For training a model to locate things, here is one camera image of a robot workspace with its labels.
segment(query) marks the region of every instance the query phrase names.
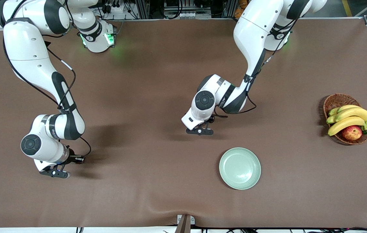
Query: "brown tabletop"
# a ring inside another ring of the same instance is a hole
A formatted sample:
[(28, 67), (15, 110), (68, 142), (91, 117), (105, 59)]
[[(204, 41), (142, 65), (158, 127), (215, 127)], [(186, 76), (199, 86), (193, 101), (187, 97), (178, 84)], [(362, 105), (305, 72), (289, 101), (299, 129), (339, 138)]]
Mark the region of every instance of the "brown tabletop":
[[(181, 117), (200, 81), (216, 73), (239, 85), (247, 69), (234, 25), (126, 22), (116, 47), (100, 54), (75, 31), (46, 38), (77, 73), (72, 94), (93, 147), (84, 165), (66, 166), (69, 179), (39, 175), (19, 148), (37, 115), (58, 111), (13, 74), (0, 32), (0, 227), (170, 225), (182, 213), (202, 227), (367, 227), (367, 142), (334, 142), (318, 112), (333, 93), (367, 109), (363, 20), (300, 20), (250, 91), (258, 107), (217, 119), (213, 136), (188, 135)], [(65, 143), (87, 152), (81, 140)], [(251, 189), (219, 176), (232, 147), (261, 162)]]

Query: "apple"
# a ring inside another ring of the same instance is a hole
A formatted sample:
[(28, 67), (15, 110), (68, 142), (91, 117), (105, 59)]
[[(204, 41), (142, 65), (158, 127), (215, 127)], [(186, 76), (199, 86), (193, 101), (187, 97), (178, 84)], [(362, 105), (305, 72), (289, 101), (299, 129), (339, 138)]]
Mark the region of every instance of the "apple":
[(362, 130), (359, 126), (352, 125), (342, 130), (342, 136), (350, 141), (358, 140), (362, 136)]

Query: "wicker basket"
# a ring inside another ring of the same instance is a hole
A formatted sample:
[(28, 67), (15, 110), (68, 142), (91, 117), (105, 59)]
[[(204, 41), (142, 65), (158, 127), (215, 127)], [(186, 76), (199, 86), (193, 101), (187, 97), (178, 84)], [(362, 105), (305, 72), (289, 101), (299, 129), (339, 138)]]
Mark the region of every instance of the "wicker basket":
[[(330, 110), (334, 108), (338, 108), (344, 105), (356, 105), (360, 106), (360, 103), (353, 99), (350, 95), (347, 94), (333, 94), (326, 98), (323, 104), (324, 116), (326, 119), (329, 117)], [(341, 142), (349, 145), (359, 145), (367, 141), (367, 134), (362, 134), (362, 136), (358, 140), (347, 140), (345, 139), (342, 134), (336, 134), (335, 137), (339, 139)]]

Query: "plate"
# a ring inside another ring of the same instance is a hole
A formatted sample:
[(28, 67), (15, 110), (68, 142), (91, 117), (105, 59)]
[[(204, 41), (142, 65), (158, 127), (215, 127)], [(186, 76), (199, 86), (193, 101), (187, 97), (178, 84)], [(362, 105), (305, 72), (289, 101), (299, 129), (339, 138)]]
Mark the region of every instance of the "plate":
[(250, 189), (260, 179), (261, 165), (250, 150), (235, 147), (227, 150), (219, 161), (219, 173), (224, 182), (238, 190)]

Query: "brown woven basket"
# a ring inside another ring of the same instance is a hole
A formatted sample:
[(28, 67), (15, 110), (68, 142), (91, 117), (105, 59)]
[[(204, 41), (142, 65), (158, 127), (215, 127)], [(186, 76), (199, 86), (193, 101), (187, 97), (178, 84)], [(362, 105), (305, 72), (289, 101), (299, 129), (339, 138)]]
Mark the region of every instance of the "brown woven basket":
[[(333, 94), (326, 98), (323, 104), (324, 116), (326, 119), (329, 117), (330, 110), (334, 108), (338, 108), (344, 105), (356, 105), (361, 107), (360, 103), (353, 99), (350, 95), (347, 94)], [(347, 140), (342, 134), (336, 134), (335, 137), (339, 139), (341, 142), (349, 144), (349, 145), (359, 145), (367, 141), (367, 134), (362, 134), (362, 136), (358, 140)]]

